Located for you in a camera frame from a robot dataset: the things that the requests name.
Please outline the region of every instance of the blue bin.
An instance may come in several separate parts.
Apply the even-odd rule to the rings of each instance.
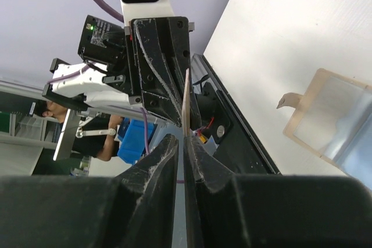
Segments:
[[[148,124],[148,140],[150,139],[155,126]],[[145,123],[139,120],[123,120],[118,133],[121,140],[121,147],[117,156],[127,164],[134,165],[138,161],[145,149]]]

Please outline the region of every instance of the white tabletop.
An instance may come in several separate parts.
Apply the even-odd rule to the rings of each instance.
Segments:
[[[230,0],[204,53],[283,174],[342,174],[282,132],[319,68],[372,84],[371,0]]]

